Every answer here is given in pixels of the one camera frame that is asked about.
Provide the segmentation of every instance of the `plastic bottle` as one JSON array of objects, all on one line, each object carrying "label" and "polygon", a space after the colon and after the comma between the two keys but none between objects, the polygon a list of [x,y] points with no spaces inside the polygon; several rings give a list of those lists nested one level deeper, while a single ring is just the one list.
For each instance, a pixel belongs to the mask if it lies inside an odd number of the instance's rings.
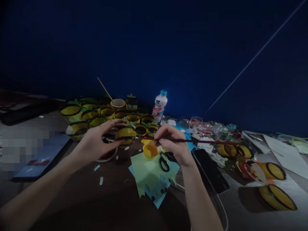
[{"label": "plastic bottle", "polygon": [[167,91],[161,90],[160,95],[156,96],[155,98],[155,105],[153,107],[153,112],[152,112],[152,116],[154,117],[155,123],[158,123],[161,120],[161,117],[163,116],[165,106],[168,102],[166,95]]}]

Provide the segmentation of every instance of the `smartphone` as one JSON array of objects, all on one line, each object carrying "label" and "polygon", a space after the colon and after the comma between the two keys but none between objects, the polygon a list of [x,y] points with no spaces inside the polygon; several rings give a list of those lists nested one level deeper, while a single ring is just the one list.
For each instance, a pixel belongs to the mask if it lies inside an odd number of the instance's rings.
[{"label": "smartphone", "polygon": [[199,168],[201,176],[203,176],[202,180],[206,178],[217,194],[230,188],[228,182],[218,170],[217,163],[211,159],[204,149],[194,150],[192,151],[192,155]]}]

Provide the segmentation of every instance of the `bottle label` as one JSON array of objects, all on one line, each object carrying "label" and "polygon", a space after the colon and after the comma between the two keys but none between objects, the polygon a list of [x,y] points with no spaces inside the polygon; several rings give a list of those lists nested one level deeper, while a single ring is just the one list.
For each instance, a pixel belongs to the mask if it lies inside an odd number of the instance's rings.
[{"label": "bottle label", "polygon": [[156,123],[159,122],[161,117],[163,116],[164,109],[164,107],[153,107],[152,116],[154,117]]}]

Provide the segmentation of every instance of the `white tissue paper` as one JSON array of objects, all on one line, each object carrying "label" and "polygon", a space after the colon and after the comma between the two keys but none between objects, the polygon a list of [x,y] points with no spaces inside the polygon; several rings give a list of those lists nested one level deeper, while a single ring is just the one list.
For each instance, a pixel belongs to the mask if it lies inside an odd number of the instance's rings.
[{"label": "white tissue paper", "polygon": [[[202,140],[202,141],[214,141],[213,139],[209,138],[209,137],[202,137],[201,139],[199,137],[195,137],[198,140]],[[198,143],[198,148],[200,149],[204,149],[206,150],[206,152],[210,155],[211,159],[213,161],[215,161],[219,167],[224,168],[225,167],[225,161],[227,161],[227,158],[223,158],[221,155],[219,155],[218,153],[213,153],[213,145],[211,144],[206,144],[206,143]]]}]

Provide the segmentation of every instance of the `blue wall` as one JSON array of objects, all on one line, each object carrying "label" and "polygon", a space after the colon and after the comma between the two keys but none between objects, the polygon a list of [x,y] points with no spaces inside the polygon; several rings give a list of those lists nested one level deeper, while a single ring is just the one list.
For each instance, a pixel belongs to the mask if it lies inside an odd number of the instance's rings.
[{"label": "blue wall", "polygon": [[114,98],[133,93],[149,107],[167,90],[173,117],[307,134],[307,4],[205,114],[300,1],[113,2],[11,1],[2,86],[101,97],[99,77]]}]

